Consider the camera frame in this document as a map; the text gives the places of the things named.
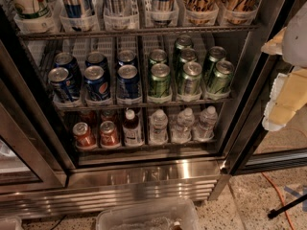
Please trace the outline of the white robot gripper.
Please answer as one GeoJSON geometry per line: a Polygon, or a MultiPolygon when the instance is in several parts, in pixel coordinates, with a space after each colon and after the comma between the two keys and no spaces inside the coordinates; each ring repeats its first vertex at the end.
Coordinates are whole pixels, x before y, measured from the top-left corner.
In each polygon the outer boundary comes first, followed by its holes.
{"type": "MultiPolygon", "coordinates": [[[[283,59],[298,67],[307,67],[307,2],[281,29],[266,42],[261,51],[268,55],[283,55],[283,59]]],[[[307,104],[307,70],[295,68],[290,74],[279,73],[273,81],[262,126],[278,131],[288,124],[307,104]]]]}

